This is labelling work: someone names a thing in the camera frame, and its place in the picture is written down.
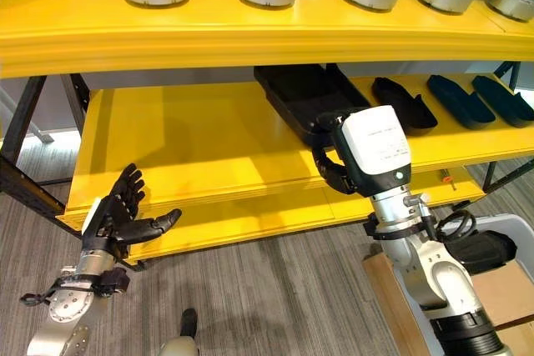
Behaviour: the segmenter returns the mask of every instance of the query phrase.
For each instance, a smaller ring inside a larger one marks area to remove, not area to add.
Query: cable
[[[457,229],[452,233],[445,233],[443,228],[453,220],[461,218],[461,223]],[[466,229],[467,224],[471,220],[471,225]],[[437,240],[443,243],[451,243],[460,241],[463,238],[471,235],[476,228],[476,218],[467,210],[458,210],[451,214],[449,217],[442,219],[436,226],[436,236]]]

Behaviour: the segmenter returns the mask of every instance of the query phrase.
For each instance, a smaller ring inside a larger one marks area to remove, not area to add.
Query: dark blue tray
[[[534,110],[520,93],[514,95],[497,81],[481,75],[473,79],[473,87],[513,127],[523,128],[534,121]]]
[[[495,121],[495,114],[480,100],[476,92],[468,95],[463,88],[441,75],[431,75],[426,82],[447,111],[469,129],[481,129]]]

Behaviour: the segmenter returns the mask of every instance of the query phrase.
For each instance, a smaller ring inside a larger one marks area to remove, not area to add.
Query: cardboard box
[[[417,321],[396,280],[390,260],[377,254],[364,260],[364,268],[380,302],[400,355],[430,356]],[[501,340],[514,354],[534,355],[534,284],[515,261],[478,274],[473,285]]]

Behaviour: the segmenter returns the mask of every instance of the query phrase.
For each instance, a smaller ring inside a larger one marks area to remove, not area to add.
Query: small orange object
[[[454,185],[454,182],[452,181],[452,177],[449,174],[449,170],[447,170],[446,168],[443,168],[440,170],[440,174],[441,174],[441,181],[443,183],[450,183],[452,185],[452,189],[456,191],[456,186]]]

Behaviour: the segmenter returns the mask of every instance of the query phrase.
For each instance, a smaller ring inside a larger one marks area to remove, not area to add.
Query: person's foot
[[[180,337],[191,337],[197,334],[197,321],[199,316],[194,308],[188,308],[182,313],[180,319]]]

